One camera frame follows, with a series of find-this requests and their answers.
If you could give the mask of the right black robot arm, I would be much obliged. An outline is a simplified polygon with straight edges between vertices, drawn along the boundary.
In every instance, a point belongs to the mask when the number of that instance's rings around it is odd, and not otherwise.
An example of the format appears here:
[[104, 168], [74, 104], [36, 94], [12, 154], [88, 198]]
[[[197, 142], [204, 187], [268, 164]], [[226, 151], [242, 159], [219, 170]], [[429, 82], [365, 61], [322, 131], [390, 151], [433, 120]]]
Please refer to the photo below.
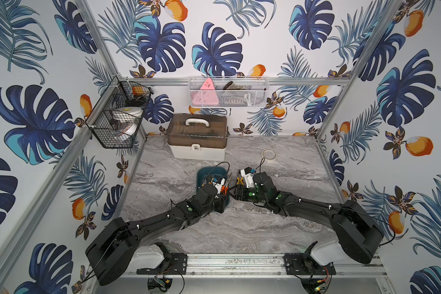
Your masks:
[[251, 202], [284, 217], [302, 218], [334, 230], [340, 250], [352, 260], [371, 263], [377, 249], [384, 245], [380, 219], [371, 216], [356, 202], [327, 203], [280, 191], [265, 172], [240, 170], [234, 198]]

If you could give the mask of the yellow black combination pliers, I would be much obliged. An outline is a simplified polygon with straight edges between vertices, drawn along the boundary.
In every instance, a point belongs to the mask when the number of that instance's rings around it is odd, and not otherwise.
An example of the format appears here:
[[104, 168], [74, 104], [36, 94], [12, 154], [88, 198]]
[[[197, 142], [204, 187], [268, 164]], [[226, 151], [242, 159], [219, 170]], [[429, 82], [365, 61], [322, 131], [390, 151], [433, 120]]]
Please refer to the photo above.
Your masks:
[[236, 187], [237, 188], [243, 188], [244, 187], [244, 178], [242, 176], [238, 176], [236, 178]]

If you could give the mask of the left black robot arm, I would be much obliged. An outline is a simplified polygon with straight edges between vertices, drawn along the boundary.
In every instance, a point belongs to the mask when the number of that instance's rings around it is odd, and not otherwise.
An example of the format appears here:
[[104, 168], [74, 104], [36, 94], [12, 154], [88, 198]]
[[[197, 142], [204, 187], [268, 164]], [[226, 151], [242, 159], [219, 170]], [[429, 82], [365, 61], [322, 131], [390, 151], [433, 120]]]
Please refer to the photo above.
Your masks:
[[126, 222], [115, 218], [88, 246], [85, 254], [99, 285], [109, 285], [123, 274], [159, 274], [181, 269], [181, 254], [171, 253], [154, 240], [198, 223], [212, 211], [223, 213], [229, 196], [219, 186], [206, 184], [190, 199], [161, 214]]

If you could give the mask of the orange black needle pliers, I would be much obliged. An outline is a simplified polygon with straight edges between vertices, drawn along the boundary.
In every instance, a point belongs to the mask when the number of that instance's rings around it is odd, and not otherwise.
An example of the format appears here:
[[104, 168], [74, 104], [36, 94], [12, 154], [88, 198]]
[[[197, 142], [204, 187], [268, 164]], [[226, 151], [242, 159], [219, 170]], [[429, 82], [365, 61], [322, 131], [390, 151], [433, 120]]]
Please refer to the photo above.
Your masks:
[[232, 176], [229, 175], [229, 177], [224, 181], [224, 184], [221, 187], [220, 193], [222, 195], [227, 195], [228, 191], [229, 191], [229, 184], [231, 182]]

